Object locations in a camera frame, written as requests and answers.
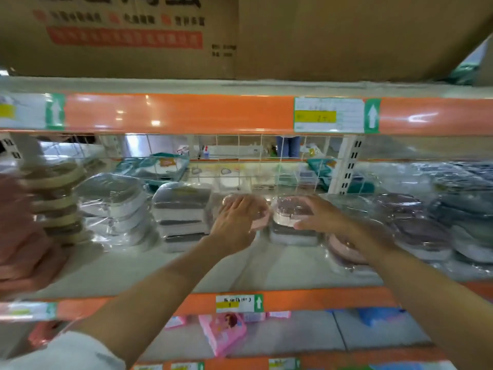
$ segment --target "blue package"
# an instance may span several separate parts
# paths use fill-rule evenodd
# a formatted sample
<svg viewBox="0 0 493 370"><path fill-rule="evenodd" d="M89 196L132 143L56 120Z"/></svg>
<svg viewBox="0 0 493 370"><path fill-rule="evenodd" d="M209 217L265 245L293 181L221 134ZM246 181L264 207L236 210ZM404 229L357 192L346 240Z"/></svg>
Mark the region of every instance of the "blue package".
<svg viewBox="0 0 493 370"><path fill-rule="evenodd" d="M394 364L370 365L373 370L423 370L419 362L398 362Z"/></svg>
<svg viewBox="0 0 493 370"><path fill-rule="evenodd" d="M358 308L361 321L369 327L373 327L379 321L388 321L397 318L406 311L401 308Z"/></svg>

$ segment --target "person's legs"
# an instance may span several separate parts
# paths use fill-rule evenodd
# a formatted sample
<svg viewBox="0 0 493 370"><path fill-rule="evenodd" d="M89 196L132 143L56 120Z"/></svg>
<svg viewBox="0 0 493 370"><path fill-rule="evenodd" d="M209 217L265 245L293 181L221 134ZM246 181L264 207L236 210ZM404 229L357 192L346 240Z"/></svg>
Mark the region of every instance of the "person's legs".
<svg viewBox="0 0 493 370"><path fill-rule="evenodd" d="M283 136L276 136L278 145L278 157L289 157L289 138Z"/></svg>
<svg viewBox="0 0 493 370"><path fill-rule="evenodd" d="M289 156L291 158L300 158L300 136L290 137L289 139Z"/></svg>

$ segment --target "cardboard box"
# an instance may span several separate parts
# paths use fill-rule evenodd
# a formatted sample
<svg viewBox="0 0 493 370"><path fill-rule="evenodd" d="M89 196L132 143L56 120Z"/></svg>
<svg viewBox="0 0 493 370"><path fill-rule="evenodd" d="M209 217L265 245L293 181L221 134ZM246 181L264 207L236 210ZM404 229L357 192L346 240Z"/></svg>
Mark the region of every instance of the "cardboard box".
<svg viewBox="0 0 493 370"><path fill-rule="evenodd" d="M240 0L237 79L425 81L493 31L493 0Z"/></svg>
<svg viewBox="0 0 493 370"><path fill-rule="evenodd" d="M238 0L2 0L20 75L234 78Z"/></svg>
<svg viewBox="0 0 493 370"><path fill-rule="evenodd" d="M493 30L493 0L2 0L21 75L426 81Z"/></svg>

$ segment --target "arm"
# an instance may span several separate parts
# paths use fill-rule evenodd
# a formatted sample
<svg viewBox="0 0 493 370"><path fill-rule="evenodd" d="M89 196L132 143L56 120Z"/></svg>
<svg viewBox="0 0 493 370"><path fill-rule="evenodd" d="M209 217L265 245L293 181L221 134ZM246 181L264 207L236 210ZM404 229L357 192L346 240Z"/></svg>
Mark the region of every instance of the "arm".
<svg viewBox="0 0 493 370"><path fill-rule="evenodd" d="M223 207L211 234L194 249L110 300L73 330L102 342L132 367L199 281L221 259L251 244L254 206L246 197Z"/></svg>
<svg viewBox="0 0 493 370"><path fill-rule="evenodd" d="M382 231L347 217L321 198L306 200L315 215L297 228L348 236L458 369L493 366L493 306L489 302L398 248Z"/></svg>

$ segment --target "forearm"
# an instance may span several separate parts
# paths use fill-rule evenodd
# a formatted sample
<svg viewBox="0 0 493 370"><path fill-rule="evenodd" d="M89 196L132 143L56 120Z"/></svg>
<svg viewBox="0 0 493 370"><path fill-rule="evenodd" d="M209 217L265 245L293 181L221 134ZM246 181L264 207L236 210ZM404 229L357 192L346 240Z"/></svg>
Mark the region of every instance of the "forearm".
<svg viewBox="0 0 493 370"><path fill-rule="evenodd" d="M204 237L191 251L110 300L74 330L102 342L131 367L183 300L225 256Z"/></svg>
<svg viewBox="0 0 493 370"><path fill-rule="evenodd" d="M375 268L399 303L459 369L493 364L493 307L385 236L365 229L352 242Z"/></svg>

